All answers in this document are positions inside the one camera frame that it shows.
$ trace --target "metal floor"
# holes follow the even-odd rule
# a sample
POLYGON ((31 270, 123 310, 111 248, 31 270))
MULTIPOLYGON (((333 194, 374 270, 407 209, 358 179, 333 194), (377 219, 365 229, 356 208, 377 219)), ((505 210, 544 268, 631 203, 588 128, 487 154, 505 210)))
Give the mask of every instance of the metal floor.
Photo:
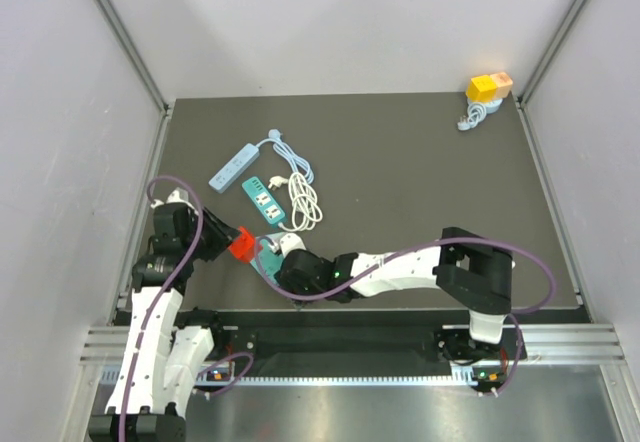
MULTIPOLYGON (((112 387, 101 386, 94 413, 112 387)), ((467 387, 236 387, 192 396, 188 442, 622 442, 598 367, 522 367, 498 399, 467 387)))
MULTIPOLYGON (((289 167, 269 145, 224 193, 209 179, 246 143, 271 128, 307 158, 324 220, 303 234, 320 256, 387 252, 437 238, 457 225, 512 242, 545 260, 559 290, 556 307, 577 305, 536 167, 513 100, 478 128, 461 133, 463 94, 327 95, 234 99, 181 99, 169 125, 159 173, 186 179, 202 202, 229 225, 271 233, 241 188, 257 175, 268 182, 289 167)), ((168 194, 159 187, 156 195, 168 194)), ((284 191, 276 198, 287 210, 284 191)), ((515 306, 540 300, 544 277, 516 259, 515 306)), ((184 308, 286 310, 291 304, 249 266, 229 254, 196 264, 184 308)), ((348 305, 318 302, 305 310, 438 309, 458 307, 441 291, 403 291, 348 305)))

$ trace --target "power cord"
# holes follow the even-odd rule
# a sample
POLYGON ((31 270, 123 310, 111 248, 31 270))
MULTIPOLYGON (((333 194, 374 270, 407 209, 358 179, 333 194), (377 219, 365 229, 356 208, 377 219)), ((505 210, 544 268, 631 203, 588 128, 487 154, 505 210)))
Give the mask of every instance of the power cord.
POLYGON ((285 159, 291 167, 291 176, 287 179, 276 175, 269 180, 269 189, 279 189, 287 185, 289 198, 291 199, 291 224, 287 227, 283 223, 278 224, 286 232, 302 232, 312 230, 322 220, 323 214, 318 205, 318 194, 311 184, 314 180, 311 164, 294 152, 289 144, 283 142, 282 134, 277 129, 269 131, 269 137, 256 144, 257 147, 273 143, 273 150, 285 159))
POLYGON ((460 117, 458 130, 473 129, 487 117, 487 107, 479 102, 472 102, 467 107, 467 116, 460 117))

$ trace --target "orange block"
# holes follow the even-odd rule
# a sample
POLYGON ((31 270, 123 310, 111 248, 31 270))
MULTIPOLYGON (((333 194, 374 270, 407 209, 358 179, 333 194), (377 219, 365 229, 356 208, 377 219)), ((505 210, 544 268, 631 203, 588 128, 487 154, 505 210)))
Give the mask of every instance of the orange block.
POLYGON ((513 87, 513 80, 506 72, 498 72, 497 74, 491 74, 491 80, 493 80, 497 86, 496 93, 493 96, 494 99, 504 99, 511 88, 513 87))
POLYGON ((245 264, 253 260, 253 247, 256 245, 256 238, 244 227, 238 227, 241 235, 229 246, 229 252, 245 264))

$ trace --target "white wall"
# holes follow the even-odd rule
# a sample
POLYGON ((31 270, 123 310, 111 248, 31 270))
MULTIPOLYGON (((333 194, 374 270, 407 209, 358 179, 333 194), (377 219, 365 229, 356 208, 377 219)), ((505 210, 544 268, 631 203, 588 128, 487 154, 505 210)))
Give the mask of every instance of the white wall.
POLYGON ((58 440, 159 120, 92 0, 0 0, 0 434, 58 440))
POLYGON ((530 104, 592 309, 640 384, 640 0, 592 0, 530 104))
POLYGON ((522 87, 571 0, 113 0, 164 96, 522 87))

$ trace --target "yellow block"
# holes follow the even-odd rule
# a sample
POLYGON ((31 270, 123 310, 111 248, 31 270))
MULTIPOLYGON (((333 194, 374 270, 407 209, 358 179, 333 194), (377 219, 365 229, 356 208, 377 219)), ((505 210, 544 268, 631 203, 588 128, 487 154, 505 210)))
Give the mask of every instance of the yellow block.
POLYGON ((506 72, 499 72, 497 74, 491 74, 491 80, 493 80, 498 87, 496 93, 494 94, 494 99, 504 99, 509 92, 511 92, 511 88, 513 87, 513 80, 506 72))
POLYGON ((497 90, 498 86, 490 76, 481 75, 471 79, 467 87, 467 97, 472 102, 491 102, 497 90))

